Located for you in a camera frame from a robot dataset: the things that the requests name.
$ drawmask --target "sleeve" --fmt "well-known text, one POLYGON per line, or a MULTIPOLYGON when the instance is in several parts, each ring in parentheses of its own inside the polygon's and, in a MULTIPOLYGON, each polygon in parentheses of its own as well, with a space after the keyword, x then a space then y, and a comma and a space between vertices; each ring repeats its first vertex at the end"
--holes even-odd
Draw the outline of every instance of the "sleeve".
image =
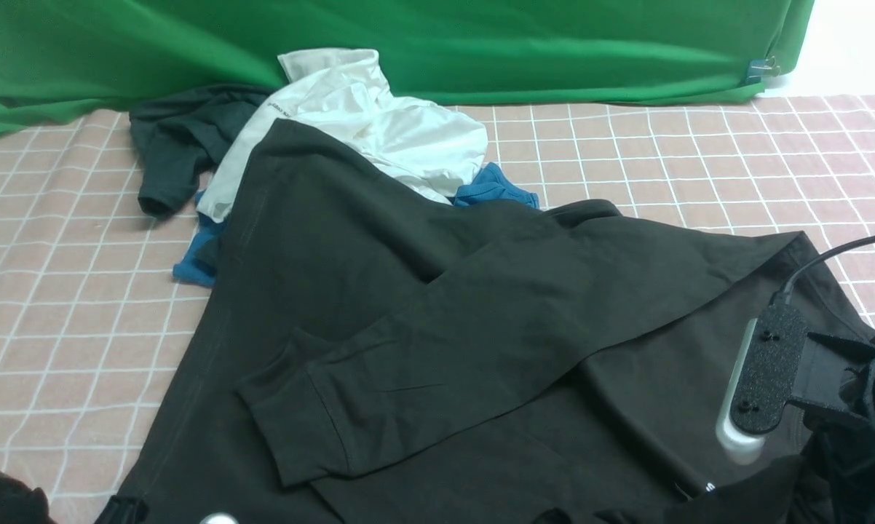
POLYGON ((615 220, 577 239, 542 216, 287 378, 245 381, 238 391, 283 484, 358 477, 519 408, 599 349, 721 295, 789 242, 744 241, 726 266, 681 248, 691 232, 615 220), (654 257, 671 246, 673 258, 654 257))

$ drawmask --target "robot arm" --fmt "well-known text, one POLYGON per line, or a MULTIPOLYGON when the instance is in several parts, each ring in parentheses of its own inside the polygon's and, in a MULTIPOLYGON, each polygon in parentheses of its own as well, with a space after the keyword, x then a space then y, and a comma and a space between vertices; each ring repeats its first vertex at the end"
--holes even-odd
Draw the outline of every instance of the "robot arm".
POLYGON ((875 524, 875 339, 811 332, 790 305, 799 275, 875 237, 823 253, 791 275, 745 331, 716 425, 736 464, 757 460, 787 404, 813 431, 804 455, 833 491, 836 522, 875 524))

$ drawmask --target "seam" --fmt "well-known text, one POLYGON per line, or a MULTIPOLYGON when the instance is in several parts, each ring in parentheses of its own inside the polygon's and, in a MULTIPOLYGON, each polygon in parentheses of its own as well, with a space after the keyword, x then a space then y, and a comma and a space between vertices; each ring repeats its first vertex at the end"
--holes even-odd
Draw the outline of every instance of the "seam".
POLYGON ((328 402, 325 401, 324 395, 321 394, 321 390, 319 390, 317 384, 314 383, 314 378, 312 378, 312 374, 308 371, 308 368, 305 368, 304 372, 305 377, 308 378, 308 382, 312 385, 312 389, 314 389, 314 394, 317 395, 318 400, 321 401, 321 406, 324 407, 325 413, 328 414, 328 420, 330 420, 330 425, 334 427, 334 434, 337 435, 337 440, 341 443, 341 449, 344 451, 344 462, 347 463, 347 473, 353 474, 353 460, 350 456, 350 450, 348 450, 347 444, 344 442, 344 435, 341 433, 341 427, 337 424, 334 415, 331 413, 331 410, 328 407, 328 402))
MULTIPOLYGON (((262 213, 264 213, 264 209, 266 206, 267 193, 268 193, 267 191, 260 192, 260 199, 258 200, 258 205, 256 208, 257 212, 255 212, 255 213, 253 213, 253 215, 251 215, 250 223, 248 224, 248 227, 245 229, 244 236, 242 236, 244 241, 242 241, 242 245, 241 245, 241 249, 240 249, 241 255, 234 256, 234 260, 237 261, 238 264, 241 263, 242 259, 247 258, 246 253, 247 253, 249 245, 250 245, 250 239, 252 237, 252 233, 256 229, 258 219, 262 216, 262 213)), ((221 319, 219 320, 218 332, 214 336, 214 339, 212 339, 212 343, 209 344, 207 352, 205 352, 205 355, 202 356, 202 364, 205 364, 205 368, 201 373, 199 373, 195 377, 195 381, 192 382, 192 384, 189 384, 188 386, 186 386, 187 388, 189 388, 189 390, 191 390, 191 394, 188 395, 186 397, 185 402, 182 402, 182 404, 181 404, 181 407, 182 407, 181 412, 179 412, 180 413, 179 416, 177 418, 175 418, 175 423, 172 425, 172 431, 170 432, 171 438, 168 438, 167 442, 165 442, 165 449, 161 452, 161 454, 159 455, 158 458, 155 458, 152 461, 152 464, 154 465, 152 467, 152 472, 154 472, 154 473, 149 475, 149 483, 147 484, 147 487, 142 488, 142 490, 139 490, 142 493, 141 496, 143 498, 146 498, 148 496, 149 491, 152 491, 152 488, 154 488, 156 483, 159 481, 159 477, 162 474, 162 469, 164 469, 165 464, 168 462, 169 458, 171 457, 172 451, 175 450, 175 445, 178 444, 179 435, 181 435, 182 430, 185 429, 185 427, 188 423, 188 420, 191 417, 192 408, 194 407, 195 402, 198 400, 198 396, 201 395, 202 389, 204 389, 204 388, 202 388, 202 382, 204 382, 205 378, 207 378, 208 374, 210 373, 212 366, 214 366, 215 356, 217 356, 217 354, 218 354, 218 347, 221 345, 221 342, 224 340, 224 336, 227 332, 227 325, 230 324, 230 319, 232 318, 232 316, 234 316, 234 310, 231 308, 228 308, 227 311, 224 312, 224 315, 221 316, 221 319)), ((196 328, 195 336, 197 336, 197 335, 198 335, 198 330, 196 328)), ((189 347, 191 347, 192 342, 194 342, 194 338, 192 338, 192 341, 189 343, 189 347)))

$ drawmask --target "green cloth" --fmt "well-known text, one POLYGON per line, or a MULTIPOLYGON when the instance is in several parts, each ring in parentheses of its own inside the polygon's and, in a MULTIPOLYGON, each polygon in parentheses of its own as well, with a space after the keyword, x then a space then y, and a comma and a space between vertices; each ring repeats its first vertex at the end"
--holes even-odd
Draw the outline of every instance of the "green cloth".
POLYGON ((796 65, 813 0, 0 1, 0 135, 372 47, 395 93, 445 104, 742 103, 796 65))

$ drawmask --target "clothing pile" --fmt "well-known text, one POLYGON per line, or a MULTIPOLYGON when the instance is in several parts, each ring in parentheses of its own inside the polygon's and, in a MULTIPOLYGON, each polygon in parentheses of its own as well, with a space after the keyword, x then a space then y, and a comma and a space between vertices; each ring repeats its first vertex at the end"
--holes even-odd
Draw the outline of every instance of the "clothing pile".
MULTIPOLYGON (((375 51, 280 62, 277 92, 131 111, 140 205, 194 199, 174 275, 213 291, 98 524, 830 521, 801 411, 751 465, 714 432, 746 322, 817 255, 803 233, 541 211, 483 166, 480 123, 393 96, 375 51)), ((826 266, 793 305, 874 335, 826 266)))
POLYGON ((462 113, 395 97, 373 49, 309 49, 279 57, 289 79, 278 92, 219 85, 142 103, 130 112, 131 136, 145 167, 140 208, 170 218, 195 196, 200 229, 173 271, 184 282, 214 285, 214 245, 237 198, 251 153, 277 119, 322 130, 424 198, 456 206, 513 199, 538 208, 495 164, 481 169, 486 129, 462 113))

